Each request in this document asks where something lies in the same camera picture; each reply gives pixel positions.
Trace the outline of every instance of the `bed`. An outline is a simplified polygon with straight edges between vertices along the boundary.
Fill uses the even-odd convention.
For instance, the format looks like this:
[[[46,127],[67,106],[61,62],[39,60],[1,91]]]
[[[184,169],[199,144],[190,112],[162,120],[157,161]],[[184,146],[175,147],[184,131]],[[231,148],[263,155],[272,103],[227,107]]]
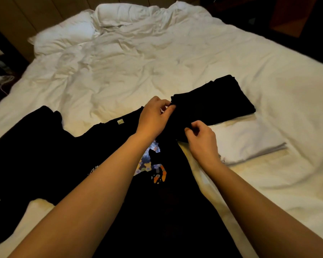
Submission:
[[[91,30],[83,37],[79,29],[86,23]],[[288,145],[231,168],[323,238],[323,64],[184,2],[169,8],[102,4],[30,42],[36,58],[0,102],[0,136],[43,105],[58,110],[64,129],[79,136],[154,95],[170,99],[231,74]],[[257,257],[187,144],[180,146],[242,256]],[[14,234],[0,244],[0,257],[52,208],[32,201]]]

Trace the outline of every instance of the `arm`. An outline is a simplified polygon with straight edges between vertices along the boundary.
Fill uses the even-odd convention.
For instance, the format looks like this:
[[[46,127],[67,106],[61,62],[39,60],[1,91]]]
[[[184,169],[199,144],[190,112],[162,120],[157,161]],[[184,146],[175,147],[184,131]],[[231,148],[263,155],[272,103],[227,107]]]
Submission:
[[[259,257],[323,257],[323,239],[225,166],[215,133],[201,121],[186,128],[190,151],[213,180]]]
[[[119,212],[143,153],[175,109],[165,107],[169,104],[152,98],[136,133],[56,205],[9,257],[91,257]]]

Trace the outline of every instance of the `folded white shirt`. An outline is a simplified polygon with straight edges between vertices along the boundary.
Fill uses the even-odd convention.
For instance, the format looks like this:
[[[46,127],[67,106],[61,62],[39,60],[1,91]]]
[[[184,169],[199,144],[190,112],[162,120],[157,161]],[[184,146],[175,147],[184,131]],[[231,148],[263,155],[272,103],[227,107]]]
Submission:
[[[210,127],[217,138],[220,159],[226,165],[286,148],[282,136],[267,126],[258,114]]]

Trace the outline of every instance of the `wrinkled bedding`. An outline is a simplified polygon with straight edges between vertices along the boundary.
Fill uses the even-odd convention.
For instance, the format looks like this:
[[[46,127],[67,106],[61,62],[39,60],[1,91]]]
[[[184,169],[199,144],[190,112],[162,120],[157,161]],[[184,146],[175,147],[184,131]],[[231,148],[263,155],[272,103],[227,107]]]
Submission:
[[[323,64],[225,25],[198,6],[154,8],[131,24],[101,27],[91,41],[37,56],[0,102],[0,136],[42,105],[58,110],[64,129],[79,136],[154,95],[170,99],[227,74],[288,144],[232,169],[323,238]],[[257,257],[187,145],[181,147],[242,255]],[[0,245],[0,257],[51,208],[42,200],[31,202],[15,233]]]

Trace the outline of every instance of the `wooden headboard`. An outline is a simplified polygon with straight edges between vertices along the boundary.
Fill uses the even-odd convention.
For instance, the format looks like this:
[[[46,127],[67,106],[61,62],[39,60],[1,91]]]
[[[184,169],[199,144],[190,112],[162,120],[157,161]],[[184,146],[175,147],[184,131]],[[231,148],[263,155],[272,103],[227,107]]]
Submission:
[[[0,0],[0,32],[28,60],[34,59],[29,37],[101,3],[134,3],[167,8],[176,0]],[[199,4],[199,0],[178,0]]]

